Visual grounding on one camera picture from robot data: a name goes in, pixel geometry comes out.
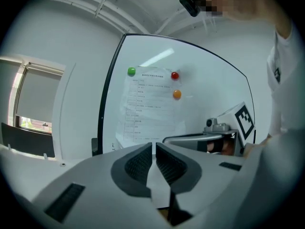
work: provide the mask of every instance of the pipe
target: pipe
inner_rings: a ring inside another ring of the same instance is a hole
[[[91,14],[94,14],[94,11],[82,6],[82,5],[79,5],[79,4],[76,4],[76,3],[73,3],[73,2],[69,2],[67,0],[53,0],[53,1],[58,1],[58,2],[63,2],[63,3],[67,3],[67,4],[70,4],[74,7],[77,7],[79,9],[82,9],[82,10],[85,10]],[[107,23],[109,23],[110,25],[112,25],[114,28],[116,28],[118,31],[120,31],[121,33],[125,34],[126,32],[124,32],[120,27],[118,27],[116,24],[114,24],[113,22],[111,22],[110,20],[108,20],[107,18],[101,16],[101,15],[98,15],[98,17],[104,21],[106,21]]]
[[[182,12],[184,12],[184,9],[180,9],[177,10],[174,14],[172,14],[169,18],[167,18],[167,20],[163,23],[163,25],[155,32],[155,34],[159,34],[161,31],[163,31],[163,29],[168,25],[169,22],[171,22],[171,20],[173,20],[173,18],[175,18],[178,14],[181,14]]]
[[[214,26],[215,26],[215,31],[217,32],[217,27],[216,27],[215,17],[213,17],[213,22],[214,22]]]
[[[92,4],[88,3],[88,2],[81,1],[81,0],[65,0],[65,1],[67,1],[68,4],[71,4],[71,3],[73,3],[73,5],[74,4],[78,4],[78,5],[81,5],[82,7],[85,7],[87,9],[89,9],[89,10],[92,10],[93,14],[95,14],[95,11],[97,9],[96,6],[94,6],[94,5],[92,5]],[[104,19],[104,17],[106,17],[106,18],[112,20],[114,23],[120,25],[122,28],[124,28],[129,33],[135,33],[135,31],[133,29],[128,27],[126,24],[122,23],[119,19],[117,19],[113,15],[109,14],[108,12],[101,11],[100,15],[102,15],[102,17],[100,17],[101,19]]]
[[[93,0],[97,3],[100,3],[102,0]],[[118,13],[130,23],[132,23],[135,27],[137,27],[142,33],[149,34],[148,30],[146,30],[138,21],[136,21],[131,15],[120,9],[119,7],[115,6],[113,3],[109,1],[105,1],[104,6],[108,7],[109,9],[113,10],[114,12]]]
[[[213,23],[211,16],[209,16],[209,21],[210,21],[210,24],[212,25],[212,28],[214,29],[214,23]]]
[[[198,22],[202,22],[202,18],[201,16],[197,16],[195,18],[186,18],[182,21],[177,22],[176,24],[174,24],[173,26],[171,26],[170,28],[168,28],[164,33],[164,35],[171,35],[185,27],[191,26],[192,24],[196,24]]]
[[[204,14],[202,14],[202,21],[203,21],[203,25],[204,25],[204,29],[205,29],[205,34],[208,34],[208,28],[206,26]]]
[[[152,17],[152,15],[140,4],[137,0],[129,0],[132,2],[134,5],[136,5],[139,9],[141,9],[153,22],[154,24],[157,24],[155,22],[156,18]]]

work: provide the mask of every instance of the white wall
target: white wall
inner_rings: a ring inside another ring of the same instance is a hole
[[[10,92],[18,69],[18,65],[0,61],[0,144],[3,144],[1,123],[8,123]]]
[[[171,36],[204,47],[243,72],[252,91],[256,143],[266,138],[271,116],[271,91],[267,83],[266,62],[274,43],[274,29],[261,21],[223,21],[216,24],[217,32],[209,26]]]
[[[3,42],[1,54],[27,55],[65,65],[66,70],[76,64],[65,89],[59,89],[65,91],[60,116],[63,159],[92,156],[104,81],[120,37],[88,12],[31,0]]]

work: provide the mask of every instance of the ceiling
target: ceiling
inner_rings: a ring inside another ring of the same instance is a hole
[[[179,0],[52,0],[91,13],[113,26],[119,33],[149,33],[169,36],[222,18],[201,13],[191,17]]]

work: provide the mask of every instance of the paper sheet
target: paper sheet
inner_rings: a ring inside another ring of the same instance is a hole
[[[168,69],[135,68],[134,76],[126,75],[120,103],[116,138],[121,148],[148,142],[155,146],[167,136],[185,134],[179,114],[182,99],[173,97],[181,89],[180,80],[174,81]]]

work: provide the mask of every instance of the green magnet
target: green magnet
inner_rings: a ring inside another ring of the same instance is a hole
[[[130,75],[134,75],[135,74],[135,68],[133,68],[133,67],[128,68],[127,73],[130,74]]]

